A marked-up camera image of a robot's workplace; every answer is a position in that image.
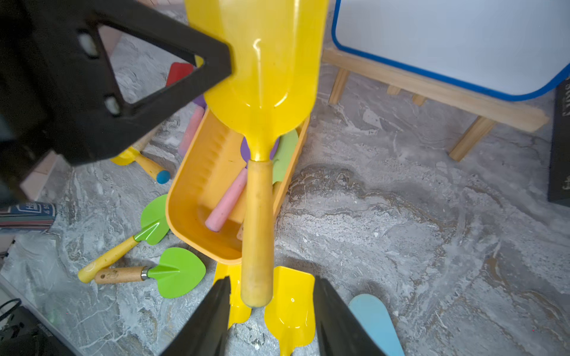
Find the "yellow storage box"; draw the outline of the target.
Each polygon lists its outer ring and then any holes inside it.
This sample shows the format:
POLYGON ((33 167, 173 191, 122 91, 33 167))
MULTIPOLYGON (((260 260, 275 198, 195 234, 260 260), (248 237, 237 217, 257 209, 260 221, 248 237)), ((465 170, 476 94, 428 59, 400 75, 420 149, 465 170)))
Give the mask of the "yellow storage box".
POLYGON ((242 242, 237 234, 246 211, 242 194, 219 232, 206 219, 240 171, 243 135, 230 130, 207 110, 172 182, 166 200, 170 229, 182 242, 217 262, 241 263, 242 242))

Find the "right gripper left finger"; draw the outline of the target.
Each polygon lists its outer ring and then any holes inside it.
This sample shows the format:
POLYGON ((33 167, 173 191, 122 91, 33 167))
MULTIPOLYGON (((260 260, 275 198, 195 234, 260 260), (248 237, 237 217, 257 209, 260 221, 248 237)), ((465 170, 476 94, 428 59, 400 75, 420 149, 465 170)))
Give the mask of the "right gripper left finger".
POLYGON ((225 355, 230 292, 229 277, 217 280, 162 355, 225 355))

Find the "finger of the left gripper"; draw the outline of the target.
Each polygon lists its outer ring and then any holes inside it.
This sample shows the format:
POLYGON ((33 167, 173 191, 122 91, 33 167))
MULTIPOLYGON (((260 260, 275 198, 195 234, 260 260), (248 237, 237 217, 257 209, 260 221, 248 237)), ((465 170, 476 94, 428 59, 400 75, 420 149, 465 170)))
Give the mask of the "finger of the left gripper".
POLYGON ((214 37, 138 1, 88 3, 86 164, 119 154, 232 72, 229 47, 214 37), (166 87, 174 62, 194 71, 166 87))

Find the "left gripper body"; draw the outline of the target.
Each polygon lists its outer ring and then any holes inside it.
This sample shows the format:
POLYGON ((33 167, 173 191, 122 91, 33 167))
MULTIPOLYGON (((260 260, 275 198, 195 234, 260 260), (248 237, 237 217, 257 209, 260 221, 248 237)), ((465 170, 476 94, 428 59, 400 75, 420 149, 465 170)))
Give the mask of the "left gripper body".
POLYGON ((28 200, 22 181, 49 151, 89 162, 88 1, 1 2, 1 206, 28 200))

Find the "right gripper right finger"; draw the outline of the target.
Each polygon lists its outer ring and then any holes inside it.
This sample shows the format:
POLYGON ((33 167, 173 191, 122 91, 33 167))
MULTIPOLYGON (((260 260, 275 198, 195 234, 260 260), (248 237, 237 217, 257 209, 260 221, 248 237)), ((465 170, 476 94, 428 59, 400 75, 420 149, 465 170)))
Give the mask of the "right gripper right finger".
POLYGON ((327 279, 316 277, 313 305, 320 355, 383 355, 327 279))

